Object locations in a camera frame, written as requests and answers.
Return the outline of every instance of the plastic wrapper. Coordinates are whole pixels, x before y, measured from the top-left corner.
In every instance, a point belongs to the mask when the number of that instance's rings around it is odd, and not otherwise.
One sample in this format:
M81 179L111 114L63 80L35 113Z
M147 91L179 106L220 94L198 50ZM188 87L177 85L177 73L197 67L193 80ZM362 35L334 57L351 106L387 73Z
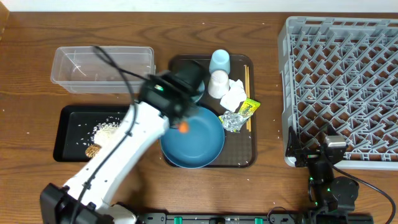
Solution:
M227 131L238 133L247 118L242 115L226 111L223 115L218 117Z

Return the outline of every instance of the clear plastic container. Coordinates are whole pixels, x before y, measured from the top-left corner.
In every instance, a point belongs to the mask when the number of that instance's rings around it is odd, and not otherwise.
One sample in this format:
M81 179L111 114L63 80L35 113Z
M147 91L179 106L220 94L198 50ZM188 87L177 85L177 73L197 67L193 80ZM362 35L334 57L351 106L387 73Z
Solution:
M150 47L102 47L123 69L143 77L155 73L154 50ZM142 80L126 74L134 92ZM128 93L119 72L105 64L92 47L60 47L55 52L51 81L70 93Z

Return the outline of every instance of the orange object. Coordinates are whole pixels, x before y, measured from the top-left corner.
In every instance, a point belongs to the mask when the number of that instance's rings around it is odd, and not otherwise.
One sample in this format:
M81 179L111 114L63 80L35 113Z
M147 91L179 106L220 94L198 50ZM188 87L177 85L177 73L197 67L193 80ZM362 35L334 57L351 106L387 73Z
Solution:
M178 126L178 130L179 130L181 133L187 133L187 132L189 132L189 125L188 125L188 123L187 123L186 121L182 121L182 122L180 123L180 125Z

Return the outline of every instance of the chopsticks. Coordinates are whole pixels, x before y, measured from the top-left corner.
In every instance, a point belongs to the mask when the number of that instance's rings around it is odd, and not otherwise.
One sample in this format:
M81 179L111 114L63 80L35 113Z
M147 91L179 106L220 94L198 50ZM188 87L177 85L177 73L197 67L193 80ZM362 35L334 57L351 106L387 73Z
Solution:
M245 92L246 96L250 98L250 72L249 72L249 66L244 65L244 84L245 84ZM251 132L251 118L248 119L246 122L246 129Z

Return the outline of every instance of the wooden table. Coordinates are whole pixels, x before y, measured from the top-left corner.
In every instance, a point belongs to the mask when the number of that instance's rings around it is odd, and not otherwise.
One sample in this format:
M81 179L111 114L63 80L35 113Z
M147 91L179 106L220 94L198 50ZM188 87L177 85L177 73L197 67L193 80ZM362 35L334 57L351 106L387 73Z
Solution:
M306 169L289 167L282 148L282 80L277 36L289 13L28 13L12 12L0 42L0 222L40 223L39 195L61 186L83 164L52 157L61 109L70 104L127 104L127 95L69 94L50 81L61 46L151 46L158 70L176 54L228 49L254 63L258 157L248 169L179 169L152 146L127 177L115 200L139 210L170 213L267 213L274 206L305 210ZM398 14L300 14L383 17ZM350 170L398 202L398 173ZM384 223L391 205L361 185L356 211Z

